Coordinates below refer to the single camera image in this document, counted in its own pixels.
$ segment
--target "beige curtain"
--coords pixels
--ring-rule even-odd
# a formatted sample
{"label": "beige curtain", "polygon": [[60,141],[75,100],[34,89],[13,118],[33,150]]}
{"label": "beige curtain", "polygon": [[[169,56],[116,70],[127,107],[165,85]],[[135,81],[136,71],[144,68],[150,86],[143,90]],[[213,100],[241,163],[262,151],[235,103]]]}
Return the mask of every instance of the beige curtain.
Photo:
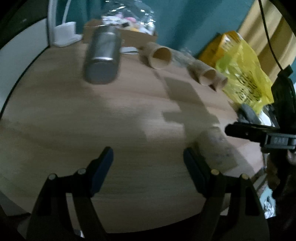
{"label": "beige curtain", "polygon": [[[281,13],[269,0],[262,0],[262,5],[273,51],[282,68],[285,68],[295,60],[296,37]],[[280,69],[267,43],[258,0],[254,1],[238,33],[256,52],[262,70],[274,82]]]}

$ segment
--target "yellow plastic bag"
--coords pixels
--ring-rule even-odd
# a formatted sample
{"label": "yellow plastic bag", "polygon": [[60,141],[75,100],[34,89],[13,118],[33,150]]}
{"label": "yellow plastic bag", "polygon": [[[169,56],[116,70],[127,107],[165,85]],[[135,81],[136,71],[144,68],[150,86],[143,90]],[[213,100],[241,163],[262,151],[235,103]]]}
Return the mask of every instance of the yellow plastic bag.
{"label": "yellow plastic bag", "polygon": [[217,37],[199,59],[228,77],[223,92],[233,102],[248,104],[257,114],[274,102],[271,80],[261,69],[256,53],[235,31]]}

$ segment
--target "metal water bottle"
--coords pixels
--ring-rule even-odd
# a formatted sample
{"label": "metal water bottle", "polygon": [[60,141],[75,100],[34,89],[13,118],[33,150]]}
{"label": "metal water bottle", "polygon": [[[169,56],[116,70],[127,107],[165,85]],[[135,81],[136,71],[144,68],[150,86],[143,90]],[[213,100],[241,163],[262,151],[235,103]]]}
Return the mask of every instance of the metal water bottle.
{"label": "metal water bottle", "polygon": [[121,38],[115,26],[100,26],[92,36],[83,65],[83,74],[91,84],[108,84],[117,76]]}

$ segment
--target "pink plush toy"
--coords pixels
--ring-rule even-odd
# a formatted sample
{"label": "pink plush toy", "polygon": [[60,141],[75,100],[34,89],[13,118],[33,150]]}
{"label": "pink plush toy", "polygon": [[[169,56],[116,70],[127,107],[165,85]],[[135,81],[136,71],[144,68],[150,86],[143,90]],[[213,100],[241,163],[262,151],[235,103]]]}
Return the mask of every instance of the pink plush toy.
{"label": "pink plush toy", "polygon": [[133,23],[135,23],[137,20],[135,19],[135,18],[133,18],[133,17],[127,17],[127,18],[125,18],[125,19],[127,19],[127,20],[130,20],[131,22],[133,22]]}

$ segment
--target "plastic bag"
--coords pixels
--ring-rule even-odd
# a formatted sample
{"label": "plastic bag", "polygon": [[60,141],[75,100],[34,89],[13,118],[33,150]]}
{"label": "plastic bag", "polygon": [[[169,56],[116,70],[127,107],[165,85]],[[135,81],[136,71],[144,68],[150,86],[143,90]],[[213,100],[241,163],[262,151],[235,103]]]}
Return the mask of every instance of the plastic bag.
{"label": "plastic bag", "polygon": [[189,64],[195,61],[191,51],[188,48],[182,48],[180,51],[171,49],[172,51],[172,63],[178,67],[187,67]]}
{"label": "plastic bag", "polygon": [[237,104],[248,104],[259,114],[274,102],[272,82],[260,67],[253,49],[235,31],[218,36],[199,58],[228,77],[223,92]]}
{"label": "plastic bag", "polygon": [[271,204],[269,196],[266,198],[266,200],[264,202],[263,211],[264,211],[264,216],[265,216],[266,219],[275,216],[274,208],[273,208],[273,206]]}
{"label": "plastic bag", "polygon": [[155,29],[154,11],[140,0],[106,1],[102,20],[105,25],[120,25],[150,35]]}

